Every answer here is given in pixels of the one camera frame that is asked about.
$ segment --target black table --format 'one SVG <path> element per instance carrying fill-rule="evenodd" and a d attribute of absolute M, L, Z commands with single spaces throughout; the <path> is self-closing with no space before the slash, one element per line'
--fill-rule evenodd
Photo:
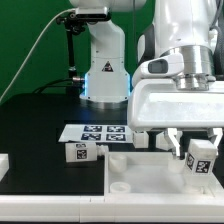
<path fill-rule="evenodd" d="M 58 139 L 68 123 L 126 125 L 126 117 L 126 108 L 88 108 L 67 95 L 12 97 L 0 107 L 0 153 L 9 154 L 10 160 L 10 169 L 0 183 L 0 194 L 103 195 L 104 160 L 68 165 L 65 146 Z M 150 134 L 150 148 L 142 151 L 159 151 L 155 149 L 155 134 Z M 186 133 L 182 138 L 186 149 L 194 135 Z M 224 186 L 223 145 L 222 141 L 214 173 Z M 132 144 L 109 144 L 109 149 L 135 151 Z"/>

